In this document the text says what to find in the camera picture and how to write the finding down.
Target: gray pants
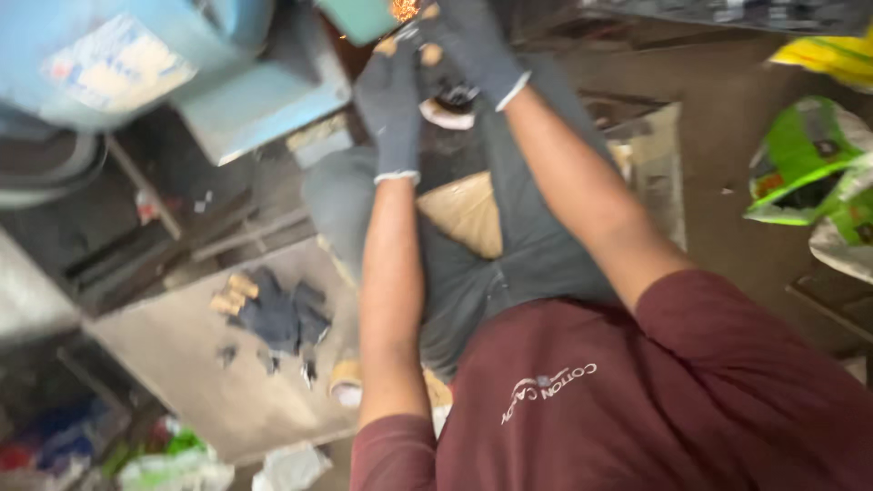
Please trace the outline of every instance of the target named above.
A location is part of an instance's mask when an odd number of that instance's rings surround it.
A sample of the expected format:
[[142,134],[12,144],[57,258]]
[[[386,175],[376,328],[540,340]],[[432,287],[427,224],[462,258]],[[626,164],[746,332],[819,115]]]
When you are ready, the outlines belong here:
[[[521,59],[533,70],[532,83],[540,95],[611,162],[602,134],[552,59],[543,55]],[[547,209],[505,117],[482,105],[476,124],[499,209],[503,256],[482,259],[444,236],[424,216],[419,219],[426,281],[422,361],[444,381],[454,376],[457,360],[477,326],[507,308],[541,298],[615,298],[588,252]],[[375,174],[375,150],[356,148],[325,157],[307,172],[303,185],[316,228],[357,280]]]

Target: label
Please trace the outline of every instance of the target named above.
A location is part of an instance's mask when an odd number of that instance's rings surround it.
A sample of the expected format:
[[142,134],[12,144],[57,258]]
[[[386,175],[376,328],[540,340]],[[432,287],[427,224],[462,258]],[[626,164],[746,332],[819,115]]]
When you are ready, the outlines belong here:
[[105,113],[134,111],[196,73],[193,65],[128,14],[45,61],[46,76],[64,93]]

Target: glove cuff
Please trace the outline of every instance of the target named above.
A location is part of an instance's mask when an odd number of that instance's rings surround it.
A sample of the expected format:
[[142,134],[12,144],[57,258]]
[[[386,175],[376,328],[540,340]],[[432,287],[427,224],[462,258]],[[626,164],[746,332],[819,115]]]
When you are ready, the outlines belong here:
[[512,87],[512,90],[503,98],[500,102],[497,103],[496,110],[497,112],[501,112],[506,108],[506,105],[515,98],[516,95],[521,92],[521,89],[527,86],[527,82],[531,79],[531,72],[527,71],[521,74],[521,77],[515,82],[515,85]]
[[385,172],[373,179],[373,184],[379,185],[382,181],[389,179],[412,179],[413,185],[417,186],[422,181],[422,173],[417,170],[396,170],[394,172]]

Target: hand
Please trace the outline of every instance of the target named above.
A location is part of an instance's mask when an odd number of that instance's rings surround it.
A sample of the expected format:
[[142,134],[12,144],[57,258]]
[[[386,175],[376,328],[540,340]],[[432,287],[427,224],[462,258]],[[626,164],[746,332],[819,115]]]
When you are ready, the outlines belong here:
[[424,40],[443,48],[498,111],[530,79],[504,41],[486,0],[439,0],[438,6],[423,10],[418,22]]
[[354,86],[354,102],[379,151],[375,182],[421,180],[418,139],[422,116],[416,84],[417,46],[411,39],[383,41]]

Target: light blue machine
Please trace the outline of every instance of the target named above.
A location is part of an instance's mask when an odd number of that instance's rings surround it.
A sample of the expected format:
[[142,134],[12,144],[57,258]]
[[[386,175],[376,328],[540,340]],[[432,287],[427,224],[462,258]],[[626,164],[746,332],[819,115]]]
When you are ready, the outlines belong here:
[[45,138],[33,120],[22,126],[22,114],[79,133],[112,131],[168,102],[221,165],[350,97],[306,2],[0,3],[0,136]]

